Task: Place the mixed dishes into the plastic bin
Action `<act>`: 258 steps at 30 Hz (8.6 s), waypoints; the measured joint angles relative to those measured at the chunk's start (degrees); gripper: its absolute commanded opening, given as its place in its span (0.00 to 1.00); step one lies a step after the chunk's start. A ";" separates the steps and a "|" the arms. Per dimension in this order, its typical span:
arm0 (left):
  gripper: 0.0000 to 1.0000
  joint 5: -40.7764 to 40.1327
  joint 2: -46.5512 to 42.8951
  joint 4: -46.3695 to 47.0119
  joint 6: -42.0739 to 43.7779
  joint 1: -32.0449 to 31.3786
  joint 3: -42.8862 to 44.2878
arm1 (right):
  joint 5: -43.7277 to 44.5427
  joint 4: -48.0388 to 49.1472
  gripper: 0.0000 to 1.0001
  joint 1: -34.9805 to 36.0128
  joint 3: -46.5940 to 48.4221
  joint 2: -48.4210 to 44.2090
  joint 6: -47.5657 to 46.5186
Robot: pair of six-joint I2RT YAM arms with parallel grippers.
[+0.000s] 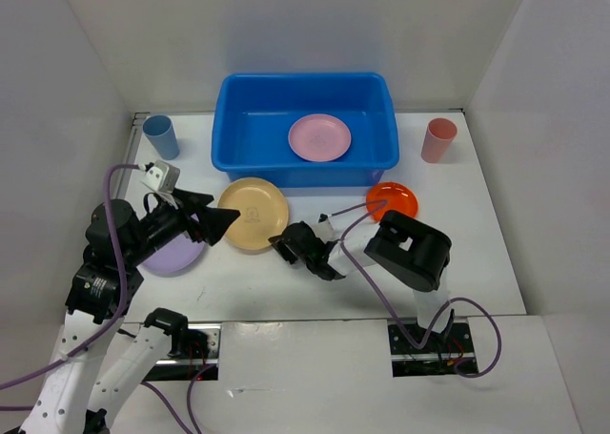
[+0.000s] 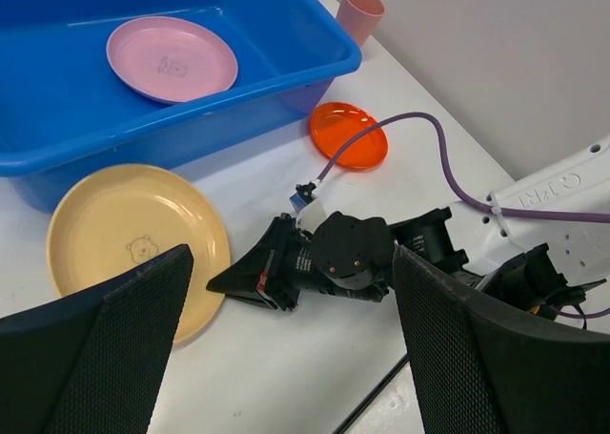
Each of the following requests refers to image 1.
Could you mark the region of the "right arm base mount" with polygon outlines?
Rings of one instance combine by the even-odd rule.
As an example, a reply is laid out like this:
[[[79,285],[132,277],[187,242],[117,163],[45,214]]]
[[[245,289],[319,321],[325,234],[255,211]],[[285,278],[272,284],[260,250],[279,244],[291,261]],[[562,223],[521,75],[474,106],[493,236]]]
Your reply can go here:
[[[422,349],[414,348],[394,323],[387,326],[394,378],[467,375],[478,372],[474,344],[467,322],[455,322],[446,337],[433,334]]]

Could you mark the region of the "purple plastic plate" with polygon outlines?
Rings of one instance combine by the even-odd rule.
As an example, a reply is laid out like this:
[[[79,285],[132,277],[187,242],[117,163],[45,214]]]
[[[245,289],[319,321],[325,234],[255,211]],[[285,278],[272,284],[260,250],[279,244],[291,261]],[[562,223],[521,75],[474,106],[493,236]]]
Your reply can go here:
[[[174,276],[196,262],[205,247],[204,241],[192,241],[187,234],[180,234],[161,249],[156,250],[140,266],[161,277]]]

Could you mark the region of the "pink plastic plate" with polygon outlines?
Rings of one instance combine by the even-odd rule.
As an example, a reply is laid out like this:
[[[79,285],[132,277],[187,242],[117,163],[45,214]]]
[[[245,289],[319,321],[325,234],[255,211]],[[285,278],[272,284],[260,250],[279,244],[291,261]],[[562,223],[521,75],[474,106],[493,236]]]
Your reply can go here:
[[[292,151],[310,162],[331,162],[347,153],[352,144],[348,126],[329,114],[309,114],[299,118],[288,133]]]

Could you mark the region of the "yellow plastic plate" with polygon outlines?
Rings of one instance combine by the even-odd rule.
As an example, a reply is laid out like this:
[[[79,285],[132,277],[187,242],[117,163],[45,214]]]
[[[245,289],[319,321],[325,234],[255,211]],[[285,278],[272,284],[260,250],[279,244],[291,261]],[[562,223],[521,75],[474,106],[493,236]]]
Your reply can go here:
[[[220,195],[217,206],[240,212],[225,239],[233,247],[250,253],[270,248],[270,238],[279,236],[290,220],[286,197],[273,183],[257,177],[232,182]]]

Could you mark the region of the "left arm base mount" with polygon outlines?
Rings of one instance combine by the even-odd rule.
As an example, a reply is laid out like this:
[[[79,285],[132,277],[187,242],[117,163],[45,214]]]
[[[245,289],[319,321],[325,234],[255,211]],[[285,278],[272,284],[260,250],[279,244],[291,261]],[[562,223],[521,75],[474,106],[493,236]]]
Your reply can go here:
[[[145,382],[216,381],[221,343],[221,324],[189,324],[187,342],[178,352],[160,359]]]

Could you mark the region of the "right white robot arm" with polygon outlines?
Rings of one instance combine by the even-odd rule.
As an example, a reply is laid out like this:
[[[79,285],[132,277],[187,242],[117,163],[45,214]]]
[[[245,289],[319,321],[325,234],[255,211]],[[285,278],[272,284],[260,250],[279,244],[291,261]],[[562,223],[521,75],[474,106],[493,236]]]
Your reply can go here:
[[[283,260],[303,265],[320,279],[345,279],[358,272],[369,282],[413,348],[440,350],[451,339],[454,317],[449,294],[441,283],[450,261],[451,240],[439,230],[398,211],[386,212],[379,223],[354,236],[354,229],[368,217],[359,217],[338,231],[332,219],[344,213],[322,214],[316,224],[293,223],[281,234],[270,237],[269,242]],[[382,268],[413,290],[418,340],[400,322],[394,307],[366,272],[371,266]]]

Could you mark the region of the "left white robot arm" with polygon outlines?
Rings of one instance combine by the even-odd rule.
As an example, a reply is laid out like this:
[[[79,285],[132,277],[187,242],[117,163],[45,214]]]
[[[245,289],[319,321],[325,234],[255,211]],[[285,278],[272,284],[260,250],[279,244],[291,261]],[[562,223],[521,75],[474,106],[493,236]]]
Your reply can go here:
[[[127,352],[100,371],[144,278],[139,265],[179,236],[209,246],[239,218],[211,207],[210,195],[177,190],[138,217],[124,199],[100,204],[86,231],[88,246],[71,283],[61,341],[36,403],[19,433],[107,433],[135,388],[161,358],[190,348],[185,315],[155,308]]]

